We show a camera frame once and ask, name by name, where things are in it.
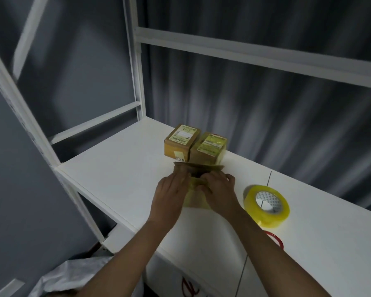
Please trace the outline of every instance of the white plastic bag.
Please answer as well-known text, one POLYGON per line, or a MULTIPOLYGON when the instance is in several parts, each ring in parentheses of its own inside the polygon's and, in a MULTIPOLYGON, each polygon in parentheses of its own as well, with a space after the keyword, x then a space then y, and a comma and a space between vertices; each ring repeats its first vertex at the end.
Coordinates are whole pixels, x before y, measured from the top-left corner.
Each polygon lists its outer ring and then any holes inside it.
MULTIPOLYGON (((82 288, 112 257, 91 257, 68 260, 40 278, 28 297, 40 297, 44 293, 82 288)), ((132 297, 142 297, 142 279, 136 285, 132 297)))

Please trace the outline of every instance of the forearm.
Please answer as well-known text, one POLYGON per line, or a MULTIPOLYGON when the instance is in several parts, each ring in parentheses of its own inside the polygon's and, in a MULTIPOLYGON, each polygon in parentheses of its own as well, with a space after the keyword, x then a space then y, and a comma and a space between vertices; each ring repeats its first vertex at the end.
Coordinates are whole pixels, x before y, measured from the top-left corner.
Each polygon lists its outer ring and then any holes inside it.
POLYGON ((128 297, 166 231, 147 222, 77 294, 77 297, 128 297))
POLYGON ((284 252, 243 209, 229 219, 270 297, 327 297, 323 287, 284 252))

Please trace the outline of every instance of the roll of packing tape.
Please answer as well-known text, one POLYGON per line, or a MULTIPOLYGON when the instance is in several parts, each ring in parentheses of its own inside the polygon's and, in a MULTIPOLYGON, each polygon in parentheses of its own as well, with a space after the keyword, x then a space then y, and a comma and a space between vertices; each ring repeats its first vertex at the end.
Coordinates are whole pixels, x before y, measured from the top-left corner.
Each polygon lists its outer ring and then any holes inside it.
POLYGON ((252 186, 243 202, 244 209, 261 227, 278 227, 290 214, 286 199, 269 186, 252 186), (257 204, 257 200, 262 200, 261 206, 257 204))

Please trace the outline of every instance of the person's left hand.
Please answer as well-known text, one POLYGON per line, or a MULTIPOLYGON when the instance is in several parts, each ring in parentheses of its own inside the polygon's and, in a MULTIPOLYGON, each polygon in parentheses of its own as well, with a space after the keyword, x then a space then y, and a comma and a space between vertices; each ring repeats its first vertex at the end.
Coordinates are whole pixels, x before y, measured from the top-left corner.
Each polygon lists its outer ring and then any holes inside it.
POLYGON ((155 190, 147 222, 154 223, 165 233, 169 232, 179 219, 189 181, 190 174, 187 171, 172 173, 161 179, 155 190))

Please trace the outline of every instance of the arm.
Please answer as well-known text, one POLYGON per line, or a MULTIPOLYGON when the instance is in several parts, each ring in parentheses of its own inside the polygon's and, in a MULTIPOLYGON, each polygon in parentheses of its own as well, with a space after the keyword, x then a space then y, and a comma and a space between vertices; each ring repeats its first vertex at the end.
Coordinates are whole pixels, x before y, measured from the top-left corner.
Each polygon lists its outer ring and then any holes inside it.
POLYGON ((223 172, 202 175, 210 207, 234 228, 270 297, 330 297, 323 287, 284 252, 241 207, 234 192, 235 178, 223 172))
POLYGON ((77 297, 127 297, 148 261, 178 220, 189 175, 179 172, 159 181, 150 216, 136 235, 77 294, 77 297))

